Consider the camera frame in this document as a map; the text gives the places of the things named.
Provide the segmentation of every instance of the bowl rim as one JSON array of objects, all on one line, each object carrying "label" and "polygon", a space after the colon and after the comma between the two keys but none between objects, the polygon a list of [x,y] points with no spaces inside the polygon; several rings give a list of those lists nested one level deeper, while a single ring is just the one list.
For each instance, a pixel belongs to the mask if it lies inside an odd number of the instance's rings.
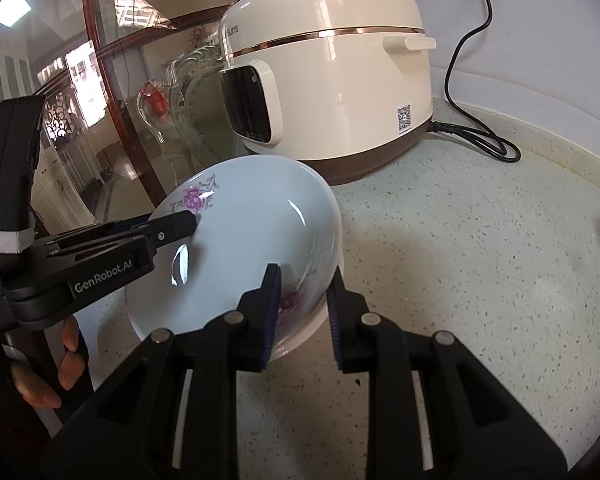
[{"label": "bowl rim", "polygon": [[[313,168],[309,167],[306,164],[303,164],[302,162],[299,162],[298,160],[295,160],[293,158],[288,158],[286,156],[263,155],[263,154],[245,155],[245,156],[230,158],[229,160],[224,160],[218,164],[209,166],[208,168],[205,168],[204,170],[198,172],[197,174],[189,177],[187,180],[185,180],[183,183],[181,183],[179,186],[177,186],[175,189],[173,189],[167,195],[167,197],[162,202],[160,202],[160,204],[155,208],[155,210],[149,216],[149,219],[159,218],[160,216],[165,216],[166,214],[168,214],[168,213],[161,213],[158,216],[158,214],[157,214],[158,209],[160,209],[163,205],[168,206],[172,200],[170,198],[171,195],[176,193],[182,186],[186,185],[187,183],[191,183],[191,181],[193,181],[193,180],[197,180],[198,178],[200,178],[201,175],[204,175],[205,173],[209,172],[210,170],[213,170],[214,168],[218,168],[219,166],[223,166],[223,165],[243,164],[243,162],[238,162],[238,161],[240,161],[244,158],[249,158],[249,159],[253,160],[254,162],[256,162],[256,160],[258,160],[258,159],[262,160],[263,157],[267,157],[269,159],[275,158],[278,160],[284,160],[285,164],[290,164],[291,166],[295,166],[296,168],[307,171],[311,176],[314,177],[315,181],[325,191],[325,195],[328,197],[328,200],[330,202],[332,210],[334,212],[337,212],[337,214],[334,215],[334,234],[335,234],[335,239],[337,240],[337,246],[336,246],[336,250],[335,250],[335,264],[333,266],[334,268],[333,268],[332,274],[335,273],[335,270],[338,267],[340,267],[341,272],[344,272],[344,255],[342,252],[342,214],[340,213],[340,207],[338,206],[338,201],[336,200],[333,190],[331,189],[329,184],[327,184],[327,181],[325,181],[325,179]],[[129,285],[125,285],[125,300],[128,297],[127,288]],[[132,316],[131,309],[128,308],[128,305],[127,305],[127,315],[128,315],[129,321],[131,322],[131,326],[134,329],[134,332],[136,332],[136,335],[138,337],[142,338],[142,333],[144,331],[140,330],[139,327],[137,326],[137,324],[134,320],[134,316]],[[308,315],[304,318],[304,320],[298,324],[298,327],[296,327],[296,329],[293,330],[293,332],[285,335],[285,337],[283,339],[281,339],[279,342],[274,344],[274,347],[273,347],[273,350],[271,353],[271,357],[269,360],[273,361],[273,360],[279,359],[282,356],[284,356],[284,355],[288,354],[289,352],[298,348],[302,343],[304,343],[307,339],[309,339],[315,333],[316,330],[318,330],[318,328],[322,325],[322,323],[324,322],[326,317],[327,317],[327,303],[326,303],[326,297],[323,296],[318,301],[318,303],[313,307],[313,309],[308,313]]]}]

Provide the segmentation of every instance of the qr code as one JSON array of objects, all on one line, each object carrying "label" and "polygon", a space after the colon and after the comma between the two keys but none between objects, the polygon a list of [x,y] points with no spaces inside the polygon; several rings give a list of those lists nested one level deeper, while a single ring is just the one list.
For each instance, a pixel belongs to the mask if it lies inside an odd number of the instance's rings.
[{"label": "qr code", "polygon": [[405,134],[411,130],[411,105],[398,108],[398,134]]}]

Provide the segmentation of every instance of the velcro strap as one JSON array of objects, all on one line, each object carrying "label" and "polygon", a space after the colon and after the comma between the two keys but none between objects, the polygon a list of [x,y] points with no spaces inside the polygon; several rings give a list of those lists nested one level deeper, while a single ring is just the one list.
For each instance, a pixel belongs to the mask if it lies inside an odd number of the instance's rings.
[{"label": "velcro strap", "polygon": [[35,218],[29,215],[29,228],[23,231],[0,231],[0,254],[20,254],[31,247],[34,238]]}]

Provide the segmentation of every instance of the ceiling light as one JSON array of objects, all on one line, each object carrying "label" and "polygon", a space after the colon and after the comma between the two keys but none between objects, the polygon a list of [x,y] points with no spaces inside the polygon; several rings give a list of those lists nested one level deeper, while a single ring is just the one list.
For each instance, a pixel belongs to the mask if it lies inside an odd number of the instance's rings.
[{"label": "ceiling light", "polygon": [[31,7],[24,0],[2,0],[0,2],[0,23],[11,27],[30,10]]}]

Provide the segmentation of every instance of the gold trim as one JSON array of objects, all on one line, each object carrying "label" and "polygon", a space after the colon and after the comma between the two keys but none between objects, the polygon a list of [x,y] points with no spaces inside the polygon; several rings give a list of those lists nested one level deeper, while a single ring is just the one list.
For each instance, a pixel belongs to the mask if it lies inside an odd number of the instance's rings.
[{"label": "gold trim", "polygon": [[332,38],[333,36],[345,36],[347,34],[367,34],[369,32],[413,32],[415,34],[424,34],[423,28],[415,27],[347,27],[347,28],[327,28],[325,30],[316,30],[315,32],[304,32],[303,34],[295,34],[293,36],[286,36],[285,38],[278,38],[277,40],[264,41],[254,46],[248,46],[236,52],[227,54],[224,58],[226,60],[233,59],[234,57],[243,56],[244,54],[250,54],[251,52],[257,52],[270,48],[272,46],[286,45],[289,43],[297,43],[298,41],[304,40],[316,40],[318,38]]}]

